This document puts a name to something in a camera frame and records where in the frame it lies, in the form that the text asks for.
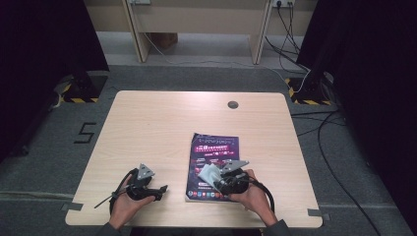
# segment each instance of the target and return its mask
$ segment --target magazine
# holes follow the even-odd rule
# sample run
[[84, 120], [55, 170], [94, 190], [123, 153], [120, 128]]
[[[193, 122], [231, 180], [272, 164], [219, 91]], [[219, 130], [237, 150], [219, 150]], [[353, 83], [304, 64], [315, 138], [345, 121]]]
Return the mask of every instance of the magazine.
[[230, 160], [239, 160], [239, 138], [195, 134], [191, 141], [186, 201], [231, 202], [199, 178], [206, 164], [219, 169]]

